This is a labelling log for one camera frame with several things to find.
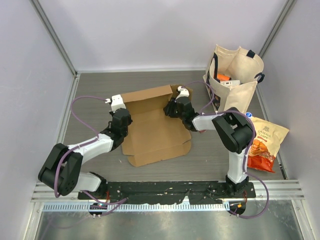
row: orange and beige snack bag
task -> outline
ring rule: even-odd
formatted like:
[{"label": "orange and beige snack bag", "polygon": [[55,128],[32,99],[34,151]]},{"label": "orange and beige snack bag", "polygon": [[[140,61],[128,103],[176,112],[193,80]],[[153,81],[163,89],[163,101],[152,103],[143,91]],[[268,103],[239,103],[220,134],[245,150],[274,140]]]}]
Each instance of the orange and beige snack bag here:
[{"label": "orange and beige snack bag", "polygon": [[251,117],[256,136],[248,154],[248,167],[274,173],[272,167],[289,129],[269,121]]}]

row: canvas bag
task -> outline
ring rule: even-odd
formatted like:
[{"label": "canvas bag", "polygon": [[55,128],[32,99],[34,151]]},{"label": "canvas bag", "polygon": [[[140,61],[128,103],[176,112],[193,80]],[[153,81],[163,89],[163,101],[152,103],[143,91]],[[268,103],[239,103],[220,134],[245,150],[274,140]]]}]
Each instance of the canvas bag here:
[{"label": "canvas bag", "polygon": [[[257,83],[261,83],[265,77],[263,69],[264,62],[253,51],[242,47],[227,50],[217,45],[203,76],[203,80],[213,88],[213,106],[216,110],[221,112],[236,107],[241,113],[245,113]],[[218,73],[229,76],[232,80],[240,80],[241,85],[227,87],[220,84]],[[207,87],[207,90],[212,98],[210,88]]]}]

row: food package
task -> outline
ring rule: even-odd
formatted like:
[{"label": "food package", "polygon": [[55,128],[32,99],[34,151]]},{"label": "food package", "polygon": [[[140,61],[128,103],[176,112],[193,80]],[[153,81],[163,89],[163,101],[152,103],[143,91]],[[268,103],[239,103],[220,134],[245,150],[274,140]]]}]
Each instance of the food package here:
[{"label": "food package", "polygon": [[248,153],[248,167],[274,173],[274,160],[289,129],[251,117],[256,136]]}]

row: cardboard box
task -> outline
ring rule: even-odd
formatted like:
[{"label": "cardboard box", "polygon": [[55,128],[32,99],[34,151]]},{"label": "cardboard box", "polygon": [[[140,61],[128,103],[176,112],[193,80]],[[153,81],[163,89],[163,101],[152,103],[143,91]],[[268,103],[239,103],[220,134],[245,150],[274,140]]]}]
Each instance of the cardboard box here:
[{"label": "cardboard box", "polygon": [[165,115],[163,108],[178,95],[181,85],[165,85],[121,94],[133,120],[122,152],[135,167],[186,155],[191,134],[179,118]]}]

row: gray wall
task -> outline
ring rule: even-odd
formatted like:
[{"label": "gray wall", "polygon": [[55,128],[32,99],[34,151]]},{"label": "gray wall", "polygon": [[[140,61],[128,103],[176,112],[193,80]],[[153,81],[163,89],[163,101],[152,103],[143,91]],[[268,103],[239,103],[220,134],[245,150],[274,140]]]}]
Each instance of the gray wall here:
[{"label": "gray wall", "polygon": [[259,52],[286,0],[39,0],[78,71],[203,68]]},{"label": "gray wall", "polygon": [[298,0],[264,61],[263,102],[269,120],[290,129],[281,157],[302,185],[320,228],[320,2]]},{"label": "gray wall", "polygon": [[25,230],[38,172],[57,139],[72,75],[28,0],[0,7],[0,234]]}]

